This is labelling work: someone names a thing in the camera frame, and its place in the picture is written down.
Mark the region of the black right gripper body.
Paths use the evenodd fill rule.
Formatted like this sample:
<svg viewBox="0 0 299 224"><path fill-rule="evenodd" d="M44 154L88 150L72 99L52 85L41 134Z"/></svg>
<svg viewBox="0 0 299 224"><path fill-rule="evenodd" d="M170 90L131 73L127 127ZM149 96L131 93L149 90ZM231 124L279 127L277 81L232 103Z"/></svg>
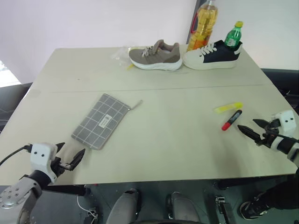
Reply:
<svg viewBox="0 0 299 224"><path fill-rule="evenodd" d="M262 143L266 147L271 148L273 141L279 134L278 127L280 127L281 124L279 119L274 119L269 123L270 124L266 128L263 128L265 130L265 133L263 133L264 139L262 140Z"/></svg>

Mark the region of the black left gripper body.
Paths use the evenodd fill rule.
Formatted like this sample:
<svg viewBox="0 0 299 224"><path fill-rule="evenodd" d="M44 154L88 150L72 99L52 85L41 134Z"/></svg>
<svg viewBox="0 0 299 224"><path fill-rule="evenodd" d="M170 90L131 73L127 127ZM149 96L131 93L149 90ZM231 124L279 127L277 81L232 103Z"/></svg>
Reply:
<svg viewBox="0 0 299 224"><path fill-rule="evenodd" d="M51 170L54 172L56 176L60 176L66 170L70 171L70 165L64 164L61 162L61 158L55 157L55 159L51 162Z"/></svg>

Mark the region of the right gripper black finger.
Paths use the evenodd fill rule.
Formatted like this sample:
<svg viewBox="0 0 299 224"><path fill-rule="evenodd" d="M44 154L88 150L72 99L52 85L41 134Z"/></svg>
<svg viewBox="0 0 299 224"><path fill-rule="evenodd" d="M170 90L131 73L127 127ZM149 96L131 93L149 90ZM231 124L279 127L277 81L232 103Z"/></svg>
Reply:
<svg viewBox="0 0 299 224"><path fill-rule="evenodd" d="M253 121L261 128L266 128L270 124L264 119L253 119Z"/></svg>
<svg viewBox="0 0 299 224"><path fill-rule="evenodd" d="M260 135L254 132L249 127L243 125L238 125L237 127L244 135L251 138L252 140L261 140Z"/></svg>

